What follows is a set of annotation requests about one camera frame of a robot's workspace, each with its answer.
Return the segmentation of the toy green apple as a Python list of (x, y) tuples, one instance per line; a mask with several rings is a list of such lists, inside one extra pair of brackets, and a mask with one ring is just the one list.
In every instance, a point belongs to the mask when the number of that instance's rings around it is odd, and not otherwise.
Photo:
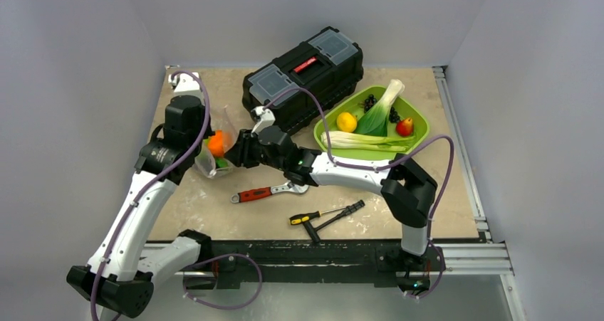
[(229, 163), (227, 160), (225, 160), (224, 158), (215, 158), (215, 165), (217, 169), (223, 169), (223, 168), (228, 168), (229, 167)]

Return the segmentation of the toy orange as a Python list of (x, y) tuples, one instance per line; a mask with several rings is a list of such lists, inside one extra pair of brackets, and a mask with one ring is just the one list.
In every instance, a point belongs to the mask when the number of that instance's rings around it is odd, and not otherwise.
[(224, 133), (222, 130), (217, 130), (214, 135), (209, 137), (206, 143), (207, 149), (213, 157), (222, 158), (224, 156)]

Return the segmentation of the clear zip top bag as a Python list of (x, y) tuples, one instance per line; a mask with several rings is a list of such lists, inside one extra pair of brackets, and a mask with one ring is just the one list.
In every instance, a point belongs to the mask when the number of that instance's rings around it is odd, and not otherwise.
[(224, 157), (236, 141), (236, 130), (228, 113), (228, 106), (211, 110), (213, 136), (204, 139), (201, 152), (195, 158), (194, 168), (204, 177), (215, 179), (234, 171), (235, 166)]

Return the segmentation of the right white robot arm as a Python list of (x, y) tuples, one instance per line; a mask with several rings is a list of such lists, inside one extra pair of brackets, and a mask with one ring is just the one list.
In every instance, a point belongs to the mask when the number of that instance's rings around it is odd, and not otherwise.
[(415, 160), (403, 154), (379, 161), (330, 158), (299, 147), (277, 126), (258, 133), (241, 130), (225, 157), (237, 167), (272, 167), (297, 185), (342, 186), (381, 196), (402, 225), (402, 264), (416, 269), (427, 261), (429, 212), (438, 184)]

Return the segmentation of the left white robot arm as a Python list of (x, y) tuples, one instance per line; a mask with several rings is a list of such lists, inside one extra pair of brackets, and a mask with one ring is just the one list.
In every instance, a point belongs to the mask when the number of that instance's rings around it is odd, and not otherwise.
[(134, 318), (154, 289), (179, 269), (204, 270), (212, 263), (209, 237), (185, 231), (175, 242), (144, 260), (143, 247), (167, 200), (211, 134), (209, 110), (200, 98), (178, 95), (165, 108), (165, 121), (140, 150), (126, 199), (110, 231), (85, 265), (74, 265), (67, 283), (96, 308)]

